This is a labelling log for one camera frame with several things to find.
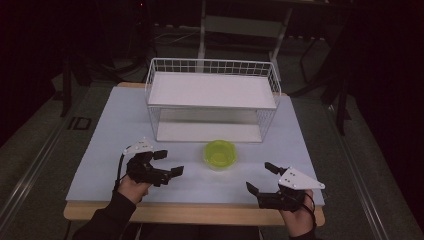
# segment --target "wire rack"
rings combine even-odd
[[[273,93],[275,106],[278,107],[281,95],[280,80],[277,77],[274,65],[270,62],[256,61],[237,61],[237,60],[215,60],[215,59],[174,59],[174,58],[154,58],[151,61],[149,73],[146,79],[146,102],[149,107],[149,113],[152,128],[157,136],[161,112],[170,111],[171,108],[149,106],[149,97],[155,80],[155,74],[158,72],[167,73],[195,73],[195,74],[218,74],[218,75],[237,75],[265,77],[268,79],[269,87]],[[255,109],[261,139],[265,138],[266,132],[272,122],[275,110]]]

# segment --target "table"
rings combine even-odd
[[[111,98],[113,98],[114,96],[116,97],[116,95],[114,95],[115,93],[122,92],[122,91],[124,92],[126,91],[127,93],[136,91],[137,94],[140,93],[140,91],[134,90],[133,88],[126,88],[126,87],[141,87],[141,85],[122,84],[121,86],[125,86],[125,87],[115,88],[112,91]],[[91,166],[91,170],[90,170],[90,163],[94,161],[93,156],[91,154],[96,148],[95,146],[97,142],[96,138],[99,137],[98,134],[101,131],[103,124],[107,123],[108,120],[111,120],[106,117],[108,115],[109,108],[116,107],[116,101],[111,100],[111,98],[109,99],[105,107],[105,110],[99,121],[96,132],[94,133],[92,141],[86,151],[86,154],[84,155],[84,158],[81,161],[80,168],[78,169],[75,175],[74,182],[72,183],[71,189],[68,193],[68,197],[67,197],[68,203],[64,210],[64,216],[69,220],[90,219],[92,215],[94,214],[95,210],[105,207],[108,204],[108,199],[110,199],[111,188],[113,187],[113,180],[114,180],[113,176],[115,176],[116,174],[115,169],[117,168],[117,161],[115,161],[117,159],[115,159],[114,156],[111,157],[112,159],[111,163],[109,164],[105,163],[104,165],[102,163],[100,165],[94,166],[94,168],[99,169],[100,172],[102,173],[102,174],[93,174],[96,176],[96,178],[90,179],[92,180],[90,182],[96,182],[96,181],[99,182],[98,185],[97,183],[91,184],[95,186],[95,188],[91,188],[91,186],[88,186],[88,189],[82,189],[87,187],[87,185],[90,185],[90,184],[88,184],[87,181],[81,179],[81,176],[84,176],[84,171],[86,170],[90,174],[91,174],[90,171],[96,171],[95,169],[93,170],[93,166]],[[129,99],[129,101],[132,101],[131,94],[126,95],[124,99],[127,99],[127,100]],[[294,114],[293,109],[287,110],[286,115],[290,115],[290,114]],[[290,129],[291,131],[297,131],[297,130],[300,131],[298,125],[297,125],[297,128],[296,126],[294,127],[291,126]],[[304,143],[303,145],[301,143],[299,143],[298,145],[301,148],[304,147],[306,150]],[[247,151],[246,149],[249,148],[246,146],[239,146],[239,147],[241,149],[240,151]],[[312,173],[313,173],[313,168],[312,168],[312,165],[310,164],[310,159],[308,163],[309,156],[307,151],[303,151],[303,153],[296,154],[296,155],[299,155],[299,157],[301,157],[302,159],[306,159],[304,164],[299,163],[300,170],[303,170],[302,168],[304,168],[306,170],[309,169],[308,171],[310,172],[312,169]],[[163,166],[169,166],[167,164],[172,165],[171,161],[166,161],[166,160],[162,160],[162,161],[164,164]],[[196,163],[196,164],[199,166],[205,166],[202,163]],[[254,165],[255,168],[257,168],[258,165],[261,165],[260,163],[254,163],[254,164],[256,164]],[[189,179],[190,176],[196,173],[195,171],[190,171],[190,167],[191,166],[186,165],[185,172],[183,174],[183,176],[185,175],[187,176],[187,180],[190,180]],[[240,163],[237,169],[242,169],[242,168],[243,168],[243,165],[241,165]],[[198,171],[202,173],[203,176],[206,178],[208,177],[206,176],[208,174],[210,174],[210,176],[215,174],[215,173],[212,173],[211,170],[209,169],[202,169],[202,167],[200,167]],[[228,174],[225,175],[225,174],[226,173],[224,173],[224,175],[221,175],[219,177],[220,178],[222,176],[224,177],[227,176],[229,178],[232,177],[231,175],[228,175]],[[258,171],[258,173],[255,175],[258,175],[259,178],[264,178],[263,176],[267,176],[267,177],[273,176],[273,174],[267,173],[265,169],[263,169],[263,171]],[[228,200],[226,199],[226,197],[222,197],[219,194],[218,194],[219,197],[215,197],[215,198],[212,197],[212,200],[210,200],[212,203],[205,203],[205,202],[202,203],[203,201],[202,197],[198,197],[199,199],[197,200],[195,199],[191,202],[187,201],[184,203],[176,203],[178,201],[177,198],[179,193],[181,193],[181,191],[185,191],[184,188],[182,189],[179,187],[181,185],[184,187],[185,185],[181,183],[183,183],[184,181],[187,181],[187,180],[184,180],[183,176],[172,179],[170,184],[166,186],[166,189],[164,189],[164,187],[161,187],[160,189],[153,188],[152,191],[150,191],[150,194],[149,194],[150,196],[146,197],[145,200],[138,205],[137,210],[135,211],[135,213],[133,214],[131,218],[131,221],[155,222],[155,223],[195,223],[195,224],[227,224],[227,225],[253,225],[253,226],[269,226],[269,225],[284,224],[278,211],[270,210],[270,209],[259,209],[256,203],[256,198],[253,195],[250,195],[250,193],[248,193],[247,190],[240,191],[240,195],[245,201],[242,203],[231,203],[231,200]],[[259,180],[254,179],[254,181],[249,180],[249,182],[251,182],[252,184],[256,186],[259,186],[261,191],[263,190],[264,192],[268,192],[266,189],[262,189],[262,186]],[[214,191],[214,188],[216,188],[216,186],[214,186],[214,184],[211,184],[210,186],[208,186],[208,191],[212,192]],[[166,193],[166,200],[163,200],[164,197],[163,195],[161,197],[161,194],[165,194],[165,193]],[[318,201],[316,199],[317,204],[320,205],[320,206],[317,206],[317,209],[315,211],[315,215],[317,218],[317,225],[322,226],[325,222],[325,218],[324,218],[324,214],[321,207],[323,205],[321,192],[320,191],[316,192],[315,196],[318,198]]]

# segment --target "floor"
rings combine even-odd
[[[156,36],[158,57],[197,57],[196,30],[157,29]],[[270,39],[259,39],[250,47],[240,48],[223,38],[208,36],[206,58],[268,60]],[[299,58],[307,46],[308,42],[302,39],[284,41],[277,59],[283,92],[305,86]],[[320,41],[307,56],[308,77],[319,69],[328,50]],[[142,67],[121,77],[140,82],[145,73]],[[61,75],[52,79],[59,90],[61,79]],[[62,103],[52,99],[0,149],[0,205],[4,206],[0,239],[63,239],[67,235],[65,197],[114,85],[100,76],[90,87],[74,82],[73,108],[65,118],[59,117]],[[317,177],[326,184],[326,223],[318,228],[317,235],[346,240],[424,239],[355,99],[349,96],[347,110],[351,120],[345,121],[346,135],[341,136],[334,125],[333,108],[337,106],[323,105],[319,100],[322,91],[323,88],[316,89],[292,99]],[[70,127],[74,117],[92,119],[91,127]],[[81,224],[84,222],[72,223],[68,239]],[[265,240],[288,239],[281,226],[262,227],[261,231]]]

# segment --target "green bowl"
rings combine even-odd
[[[213,170],[224,170],[237,161],[236,147],[224,140],[215,140],[206,144],[204,160]]]

